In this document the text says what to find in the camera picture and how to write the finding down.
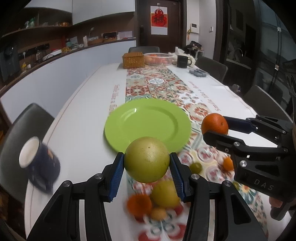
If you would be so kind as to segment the right hand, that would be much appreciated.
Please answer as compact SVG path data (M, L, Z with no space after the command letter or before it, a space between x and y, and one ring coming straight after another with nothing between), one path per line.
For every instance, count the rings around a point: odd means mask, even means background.
M272 207L275 207L275 208L280 208L283 204L282 201L272 198L272 197L269 197L269 203Z

